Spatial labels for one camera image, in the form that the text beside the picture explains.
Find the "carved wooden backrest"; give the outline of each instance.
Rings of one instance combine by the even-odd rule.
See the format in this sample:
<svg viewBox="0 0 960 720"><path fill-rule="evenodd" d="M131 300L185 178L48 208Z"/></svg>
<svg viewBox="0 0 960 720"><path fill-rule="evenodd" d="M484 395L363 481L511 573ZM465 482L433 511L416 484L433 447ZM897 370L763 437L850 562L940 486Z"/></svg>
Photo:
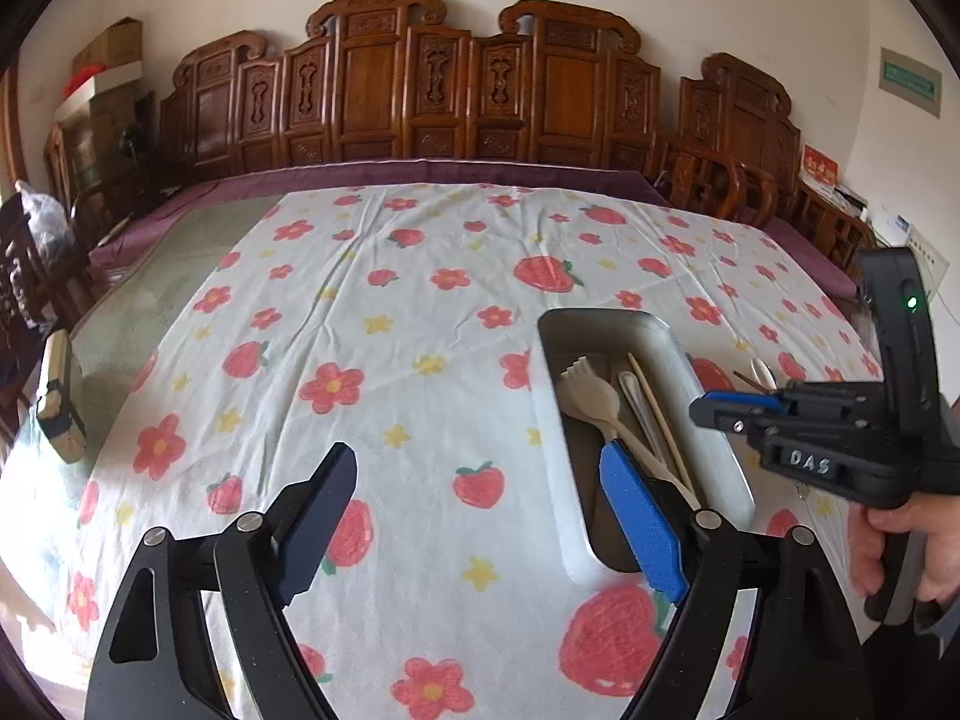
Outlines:
<svg viewBox="0 0 960 720"><path fill-rule="evenodd" d="M702 80L680 80L680 136L766 170L793 196L800 168L800 130L792 103L773 76L728 53L708 56Z"/></svg>
<svg viewBox="0 0 960 720"><path fill-rule="evenodd" d="M164 160L194 178L390 157L643 167L659 68L625 20L523 0L477 38L445 15L441 0L334 0L282 55L254 32L194 50L161 105Z"/></svg>

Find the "rectangular container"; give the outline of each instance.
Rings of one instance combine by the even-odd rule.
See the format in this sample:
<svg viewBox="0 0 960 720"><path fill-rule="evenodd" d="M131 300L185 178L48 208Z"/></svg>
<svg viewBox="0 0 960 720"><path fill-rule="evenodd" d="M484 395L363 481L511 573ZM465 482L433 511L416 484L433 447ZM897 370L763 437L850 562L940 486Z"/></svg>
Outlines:
<svg viewBox="0 0 960 720"><path fill-rule="evenodd" d="M752 525L754 498L730 442L723 433L699 428L690 420L690 402L704 390L664 322L642 311L560 308L546 312L539 319L538 329L541 344L533 350L530 368L534 407L560 552L570 579L588 589L601 590L629 584L637 577L635 570L615 570L600 560L587 533L587 519L570 461L569 437L553 391L553 383L560 379L568 361L580 355L632 352L703 491L701 503L721 512L737 528ZM595 462L599 464L603 442L599 432L595 434ZM575 442L579 447L584 445L582 437L575 437ZM578 472L584 474L582 466Z"/></svg>

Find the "silver bolt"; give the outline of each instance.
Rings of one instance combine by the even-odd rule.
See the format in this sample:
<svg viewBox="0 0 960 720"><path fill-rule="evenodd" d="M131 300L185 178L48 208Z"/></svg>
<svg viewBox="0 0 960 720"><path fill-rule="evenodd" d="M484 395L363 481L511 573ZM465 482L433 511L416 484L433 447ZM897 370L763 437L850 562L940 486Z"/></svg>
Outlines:
<svg viewBox="0 0 960 720"><path fill-rule="evenodd" d="M252 533L263 524L263 514L260 512L247 512L241 514L237 520L237 530L242 533Z"/></svg>
<svg viewBox="0 0 960 720"><path fill-rule="evenodd" d="M805 547L808 547L814 541L817 541L816 536L813 535L813 531L803 525L798 525L796 528L790 531L790 535L793 536L793 541L798 544L803 544Z"/></svg>
<svg viewBox="0 0 960 720"><path fill-rule="evenodd" d="M165 538L167 538L165 528L150 528L150 530L147 531L147 535L143 536L143 543L148 547L155 547L157 544L163 543Z"/></svg>
<svg viewBox="0 0 960 720"><path fill-rule="evenodd" d="M704 528L707 531L715 531L720 527L721 524L723 524L723 520L720 519L720 515L717 514L717 512L714 512L712 509L700 509L694 519L701 528Z"/></svg>

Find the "strawberry print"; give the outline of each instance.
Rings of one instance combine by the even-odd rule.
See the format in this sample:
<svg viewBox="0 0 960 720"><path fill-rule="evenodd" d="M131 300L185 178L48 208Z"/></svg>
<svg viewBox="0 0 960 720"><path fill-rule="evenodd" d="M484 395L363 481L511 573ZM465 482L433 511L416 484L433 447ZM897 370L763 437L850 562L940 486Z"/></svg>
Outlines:
<svg viewBox="0 0 960 720"><path fill-rule="evenodd" d="M503 386L507 389L530 389L530 350L523 354L505 354L500 358L500 367L507 371Z"/></svg>
<svg viewBox="0 0 960 720"><path fill-rule="evenodd" d="M90 623L100 619L100 608L93 600L96 586L93 579L85 577L80 572L73 575L70 594L66 597L66 608L77 618L80 630L86 633L90 630Z"/></svg>
<svg viewBox="0 0 960 720"><path fill-rule="evenodd" d="M661 646L654 603L630 584L604 590L573 615L560 644L560 673L601 696L632 696Z"/></svg>
<svg viewBox="0 0 960 720"><path fill-rule="evenodd" d="M467 271L459 268L440 268L430 276L430 283L436 284L439 290L448 293L457 287L469 287L470 277Z"/></svg>
<svg viewBox="0 0 960 720"><path fill-rule="evenodd" d="M212 314L218 306L229 303L229 300L229 287L213 287L207 290L206 295L193 304L193 310L200 311L204 314Z"/></svg>
<svg viewBox="0 0 960 720"><path fill-rule="evenodd" d="M806 381L806 368L800 365L789 352L779 353L779 355L776 356L776 362L788 379L800 379L802 382Z"/></svg>
<svg viewBox="0 0 960 720"><path fill-rule="evenodd" d="M400 248L415 247L424 240L424 233L419 230L394 230L387 240L393 241Z"/></svg>
<svg viewBox="0 0 960 720"><path fill-rule="evenodd" d="M279 322L282 317L283 314L280 314L277 309L265 308L263 311L258 311L253 315L253 321L250 323L250 327L256 327L257 330L266 330L274 322Z"/></svg>
<svg viewBox="0 0 960 720"><path fill-rule="evenodd" d="M872 360L869 354L865 352L863 357L860 358L860 361L863 363L863 367L867 368L867 373L869 373L875 379L880 378L880 369L877 367L877 363Z"/></svg>
<svg viewBox="0 0 960 720"><path fill-rule="evenodd" d="M514 323L514 312L499 306L490 306L477 312L477 317L483 322L483 327L493 330L494 327L510 327Z"/></svg>
<svg viewBox="0 0 960 720"><path fill-rule="evenodd" d="M308 647L306 644L298 644L296 646L299 651L301 651L301 658L304 659L306 670L310 673L311 677L321 685L333 679L333 675L326 673L326 661L319 652L313 647Z"/></svg>
<svg viewBox="0 0 960 720"><path fill-rule="evenodd" d="M514 269L516 279L528 287L546 293L568 293L584 283L573 274L573 264L556 257L538 256L520 260Z"/></svg>
<svg viewBox="0 0 960 720"><path fill-rule="evenodd" d="M779 512L770 517L770 521L767 523L767 536L783 538L796 525L799 525L799 522L793 512L790 509L780 509Z"/></svg>
<svg viewBox="0 0 960 720"><path fill-rule="evenodd" d="M218 271L225 271L227 268L232 268L237 264L237 261L240 259L240 252L232 251L224 259L220 261L220 264L217 266Z"/></svg>
<svg viewBox="0 0 960 720"><path fill-rule="evenodd" d="M157 353L154 352L150 357L147 357L147 362L144 362L143 367L141 367L140 372L136 375L136 379L133 379L133 384L130 386L131 394L136 392L144 384L146 384L147 379L150 378L150 374L154 372L154 366L157 364Z"/></svg>
<svg viewBox="0 0 960 720"><path fill-rule="evenodd" d="M501 208L510 208L510 206L517 205L520 201L510 197L508 194L495 194L492 197L488 197L487 202L491 205L499 205Z"/></svg>
<svg viewBox="0 0 960 720"><path fill-rule="evenodd" d="M685 241L681 241L679 238L673 235L668 235L666 238L661 238L659 240L668 250L672 251L674 254L685 255L686 257L692 257L697 253L694 247L688 244Z"/></svg>
<svg viewBox="0 0 960 720"><path fill-rule="evenodd" d="M405 680L390 687L390 695L407 707L411 720L437 720L440 714L461 714L473 709L473 694L460 685L464 669L457 661L431 664L424 658L411 658L403 664Z"/></svg>
<svg viewBox="0 0 960 720"><path fill-rule="evenodd" d="M723 314L720 309L712 306L705 298L687 298L686 304L690 307L690 316L697 322L720 324L720 317L723 317Z"/></svg>
<svg viewBox="0 0 960 720"><path fill-rule="evenodd" d="M371 287L386 287L391 281L396 281L400 276L388 268L381 268L379 271L371 271L367 276L367 283Z"/></svg>
<svg viewBox="0 0 960 720"><path fill-rule="evenodd" d="M313 225L309 223L305 218L299 218L293 224L285 224L282 227L278 227L274 231L274 240L275 241L295 241L297 238L302 238L310 230L313 229Z"/></svg>
<svg viewBox="0 0 960 720"><path fill-rule="evenodd" d="M325 362L297 395L301 400L309 400L315 413L330 413L338 403L352 406L360 399L363 379L363 371L358 368L340 370L336 362Z"/></svg>
<svg viewBox="0 0 960 720"><path fill-rule="evenodd" d="M627 290L620 290L620 292L613 296L620 301L621 306L624 308L638 309L643 302L643 298L640 295L628 292Z"/></svg>
<svg viewBox="0 0 960 720"><path fill-rule="evenodd" d="M278 279L285 279L294 271L294 266L292 265L279 265L276 268L270 268L270 280L277 281Z"/></svg>
<svg viewBox="0 0 960 720"><path fill-rule="evenodd" d="M385 202L383 207L389 208L391 211L406 211L410 208L416 208L416 200L398 197L396 200Z"/></svg>
<svg viewBox="0 0 960 720"><path fill-rule="evenodd" d="M357 565L366 557L373 543L373 519L370 507L363 501L353 498L344 509L344 515L337 523L337 529L330 536L330 543L320 562L323 573L333 576L338 568Z"/></svg>
<svg viewBox="0 0 960 720"><path fill-rule="evenodd" d="M224 373L234 379L248 379L260 370L261 365L267 367L267 358L264 357L264 353L267 351L268 343L270 341L241 343L227 355L227 359L221 365Z"/></svg>
<svg viewBox="0 0 960 720"><path fill-rule="evenodd" d="M740 669L743 667L743 659L747 654L747 637L736 637L733 642L733 650L727 656L727 666L731 670L731 676L736 682L740 678Z"/></svg>
<svg viewBox="0 0 960 720"><path fill-rule="evenodd" d="M666 278L673 272L666 262L656 260L653 257L644 257L642 260L637 260L637 264L647 271L648 274L656 274L660 278Z"/></svg>
<svg viewBox="0 0 960 720"><path fill-rule="evenodd" d="M730 377L713 360L695 357L690 361L690 367L697 374L697 379L700 380L700 386L704 388L704 392L709 392L712 389L734 389Z"/></svg>
<svg viewBox="0 0 960 720"><path fill-rule="evenodd" d="M823 295L823 297L820 298L820 302L822 302L824 304L824 308L833 314L834 317L837 317L837 319L846 319L846 317L843 316L843 312L837 308L836 303L830 300L827 295Z"/></svg>
<svg viewBox="0 0 960 720"><path fill-rule="evenodd" d="M242 498L243 480L231 473L206 488L206 504L213 514L236 514Z"/></svg>
<svg viewBox="0 0 960 720"><path fill-rule="evenodd" d="M83 488L83 496L80 498L80 509L77 511L77 521L80 522L80 525L90 524L93 514L97 511L99 499L100 485L91 479Z"/></svg>
<svg viewBox="0 0 960 720"><path fill-rule="evenodd" d="M184 456L186 441L176 435L179 417L168 413L157 427L145 427L136 437L139 447L133 458L133 472L147 472L155 482L163 477L167 469Z"/></svg>
<svg viewBox="0 0 960 720"><path fill-rule="evenodd" d="M626 224L627 220L623 214L613 210L613 208L604 208L602 205L590 205L587 208L581 208L584 215L593 221L601 224Z"/></svg>
<svg viewBox="0 0 960 720"><path fill-rule="evenodd" d="M453 493L468 506L492 509L503 495L504 483L503 471L487 462L478 469L457 469Z"/></svg>

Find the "black handle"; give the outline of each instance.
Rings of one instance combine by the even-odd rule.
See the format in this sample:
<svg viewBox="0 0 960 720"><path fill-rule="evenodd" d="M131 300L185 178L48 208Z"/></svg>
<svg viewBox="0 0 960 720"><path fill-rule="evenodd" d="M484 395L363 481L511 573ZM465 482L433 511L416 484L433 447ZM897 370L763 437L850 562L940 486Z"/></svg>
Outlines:
<svg viewBox="0 0 960 720"><path fill-rule="evenodd" d="M864 601L863 610L867 617L878 623L887 625L900 625L906 622L906 618L899 619L902 614L896 615L897 620L888 619L890 605L894 600L894 595L901 581L913 581L914 586L910 588L910 598L913 598L913 590L916 588L916 575L907 576L902 569L904 568L904 558L907 553L907 544L910 541L910 533L890 533L883 547L883 556L880 562L883 565L883 586L875 595L868 596Z"/></svg>

